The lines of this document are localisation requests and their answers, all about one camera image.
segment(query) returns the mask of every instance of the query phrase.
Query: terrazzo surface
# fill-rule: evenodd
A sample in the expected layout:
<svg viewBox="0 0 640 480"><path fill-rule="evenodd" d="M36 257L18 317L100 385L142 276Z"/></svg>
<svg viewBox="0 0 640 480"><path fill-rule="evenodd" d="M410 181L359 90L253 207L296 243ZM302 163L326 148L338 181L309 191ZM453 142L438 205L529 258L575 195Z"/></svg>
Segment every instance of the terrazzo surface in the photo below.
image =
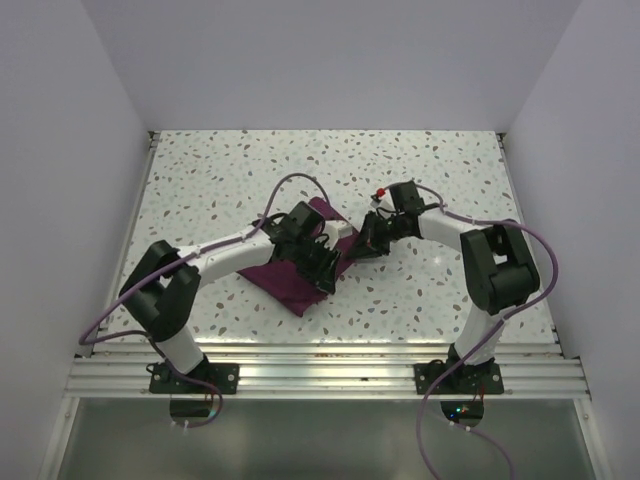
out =
<svg viewBox="0 0 640 480"><path fill-rule="evenodd" d="M356 227L378 187L412 178L439 191L457 213L518 218L493 132L164 131L121 282L157 240L190 245L248 225L275 183L291 172L317 177L332 205ZM318 195L312 183L295 179L281 188L272 213ZM389 257L351 267L336 294L303 318L233 274L200 290L189 326L198 341L210 342L450 343L469 307L460 255L434 242L405 239ZM119 309L108 329L136 326ZM502 341L553 343L551 326L543 302L511 319Z"/></svg>

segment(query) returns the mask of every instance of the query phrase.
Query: purple cloth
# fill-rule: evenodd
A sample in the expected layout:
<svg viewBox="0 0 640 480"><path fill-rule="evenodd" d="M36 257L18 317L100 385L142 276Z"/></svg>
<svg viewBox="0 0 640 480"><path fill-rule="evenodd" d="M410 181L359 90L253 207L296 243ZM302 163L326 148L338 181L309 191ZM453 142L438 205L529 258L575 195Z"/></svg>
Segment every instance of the purple cloth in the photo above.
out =
<svg viewBox="0 0 640 480"><path fill-rule="evenodd" d="M344 220L338 212L331 208L323 199L314 197L309 205L315 208L325 220ZM338 241L336 247L346 253L358 236L358 231ZM347 260L345 255L340 257L336 272L340 276L354 262ZM318 303L327 294L321 292L296 273L296 266L289 261L273 262L260 267L251 267L238 272L251 283L262 288L273 298L282 303L291 312L301 317L304 311L314 303Z"/></svg>

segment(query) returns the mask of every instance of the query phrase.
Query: folded cloth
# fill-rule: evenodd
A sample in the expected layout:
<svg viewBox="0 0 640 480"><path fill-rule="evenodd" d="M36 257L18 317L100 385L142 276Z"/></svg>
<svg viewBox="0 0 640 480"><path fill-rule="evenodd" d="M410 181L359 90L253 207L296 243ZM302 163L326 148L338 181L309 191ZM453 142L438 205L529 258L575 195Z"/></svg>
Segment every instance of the folded cloth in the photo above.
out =
<svg viewBox="0 0 640 480"><path fill-rule="evenodd" d="M309 201L309 205L315 208L325 220L344 220L344 217L321 198L312 198ZM357 236L358 231L354 228L353 234L341 238L336 248L343 254L346 253ZM353 260L347 260L346 255L342 255L336 268L337 275L341 275L353 263ZM246 268L238 273L251 283L262 288L299 317L311 305L327 298L326 293L304 280L296 272L296 266L286 260L268 263L259 267Z"/></svg>

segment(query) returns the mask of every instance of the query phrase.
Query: purple cable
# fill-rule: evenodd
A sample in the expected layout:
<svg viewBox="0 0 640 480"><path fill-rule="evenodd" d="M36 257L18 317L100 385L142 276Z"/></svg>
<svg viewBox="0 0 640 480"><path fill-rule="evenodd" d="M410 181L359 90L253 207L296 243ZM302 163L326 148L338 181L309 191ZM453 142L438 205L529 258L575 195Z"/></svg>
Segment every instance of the purple cable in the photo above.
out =
<svg viewBox="0 0 640 480"><path fill-rule="evenodd" d="M294 178L294 177L303 177L306 178L307 180L310 180L311 182L313 182L322 192L322 196L324 197L325 201L327 202L327 205L330 205L329 202L329 196L327 195L327 192L325 191L325 189L322 187L322 185L320 185L320 183L311 175L307 175L306 173L302 173L302 172L295 172L295 173L290 173L289 175L284 176L274 187L273 191L271 192L271 195L269 196L269 200L267 201L267 206L264 209L264 213L262 214L262 217L260 217L258 223L256 224L256 226L246 235L246 237L242 237L242 236L238 236L238 237L234 237L234 238L230 238L227 240L221 240L219 242L214 242L210 245L207 245L205 247L203 247L200 250L200 254L202 253L207 253L210 252L211 250L215 250L216 248L220 248L220 247L226 247L228 245L233 245L234 243L238 243L241 242L243 240L245 240L246 238L250 238L253 235L255 235L264 225L264 222L267 221L267 218L269 216L269 212L271 210L271 207L273 205L273 201L276 198L276 195L278 194L278 190L280 189L280 187L282 186L283 183L285 183L287 180ZM165 361L165 363L167 364L167 366L171 369L172 373L178 377L180 380L184 381L184 382L189 382L191 384L194 385L199 385L199 386L203 386L208 388L209 390L211 390L212 394L217 396L218 398L220 398L220 405L218 406L218 409L216 410L215 413L212 412L212 414L209 416L209 418L207 418L207 420L203 421L203 422L198 422L198 423L194 423L192 425L190 424L185 424L185 427L187 428L195 428L195 427L202 427L204 425L207 425L209 423L211 423L215 418L217 418L218 413L220 412L220 410L222 409L222 394L220 393L220 390L218 390L214 385L206 383L206 382L202 382L200 380L196 380L193 378L189 378L186 375L183 375L182 373L180 373L174 366L173 364L171 364L171 362L162 354L161 350L157 347L157 345L153 342L153 340L151 338L149 338L149 335L147 334L147 332L145 332L144 330L127 330L124 332L119 332L119 333L112 333L109 335L105 335L103 337L98 337L98 338L93 338L93 339L89 339L89 336L91 335L91 332L93 332L96 328L98 328L100 326L100 324L109 317L109 315L111 315L116 308L118 308L120 305L122 305L124 302L126 302L127 300L129 300L138 290L140 290L141 288L145 287L146 285L148 285L149 283L151 283L152 281L158 279L160 276L164 275L165 273L179 267L180 265L183 265L191 260L193 260L194 258L196 258L199 255L198 252L193 252L190 253L189 255L179 258L178 260L171 262L170 264L154 271L153 273L151 273L150 275L146 276L145 278L143 278L142 280L140 280L138 283L136 283L135 285L133 285L129 290L127 290L125 293L123 293L120 297L118 297L111 305L109 305L109 307L107 307L107 309L91 324L89 325L89 327L87 327L87 329L82 332L82 334L80 335L80 338L78 340L78 343L80 345L95 345L96 343L101 343L101 342L105 342L107 340L113 340L114 338L120 338L120 337L125 337L128 335L142 335L143 337L147 338L147 340L149 340L149 343L151 344L151 346L153 347L153 349L163 358L163 360Z"/></svg>
<svg viewBox="0 0 640 480"><path fill-rule="evenodd" d="M538 240L538 242L540 242L540 244L544 247L544 249L547 251L547 253L549 254L549 258L551 260L551 266L552 266L552 275L551 275L551 281L549 282L549 285L547 286L547 288L545 288L545 290L536 298L534 298L533 300L530 300L529 302L524 303L523 305L520 305L519 307L514 308L513 310L511 310L510 312L506 313L500 320L498 320L498 322L494 325L494 327L487 333L487 335L485 335L479 342L478 344L473 347L466 355L464 355L460 360L458 360L454 365L452 365L451 367L449 367L447 370L445 370L442 375L440 375L427 389L427 392L424 394L424 397L422 397L422 401L420 402L420 408L418 410L418 418L416 419L416 438L418 440L418 448L420 449L420 455L422 456L422 460L424 461L425 465L427 466L427 468L429 469L429 471L431 472L431 474L437 479L440 480L441 477L438 475L438 472L436 471L435 467L433 466L433 464L431 463L431 460L429 459L429 456L427 455L427 452L424 448L424 444L422 441L422 429L421 424L422 424L422 418L424 417L424 413L427 407L427 400L429 398L429 395L431 395L433 393L433 391L436 389L436 387L445 379L447 378L449 375L451 375L458 367L460 367L460 365L462 365L464 362L466 362L469 358L471 358L471 356L476 353L478 350L480 350L480 348L482 348L482 346L487 343L491 337L493 337L496 333L498 333L498 331L500 330L500 328L502 328L502 326L504 325L505 321L508 320L509 318L513 317L514 315L522 312L523 310L532 307L533 305L541 302L542 300L544 300L546 297L549 296L549 294L551 293L551 291L554 289L554 287L556 286L556 283L558 283L558 274L559 274L559 265L558 265L558 258L556 257L555 252L553 251L553 249L551 248L551 245L549 245L549 243L547 243L547 241L542 238L538 233L534 232L533 230L531 230L529 227L526 227L524 225L521 225L517 222L514 221L510 221L510 220L473 220L471 218L467 218L467 217L463 217L461 215L458 215L456 213L453 212L449 212L445 209L446 204L444 202L444 198L442 197L442 195L440 195L438 192L436 192L435 190L432 190L428 187L424 187L422 185L416 185L419 189L421 190L425 190L429 193L431 193L432 195L434 195L437 199L438 199L438 206L440 208L440 211L442 211L442 213L444 213L445 215L447 215L448 217L451 217L455 220L459 220L465 223L469 223L471 225L502 225L502 226L511 226L511 227L515 227L518 228L520 230L522 230L523 232L528 233L529 235L531 235L533 238L535 238L536 240ZM509 478L511 480L514 480L516 478L516 474L515 474L515 466L513 464L513 460L511 459L511 457L509 456L509 454L507 453L507 451L504 449L504 447L502 445L500 445L496 440L494 440L492 437L490 437L489 435L487 435L486 433L483 433L481 431L472 430L476 435L484 438L485 440L487 440L488 442L490 442L491 444L493 444L499 451L500 453L504 456L504 458L506 459L508 465L509 465Z"/></svg>

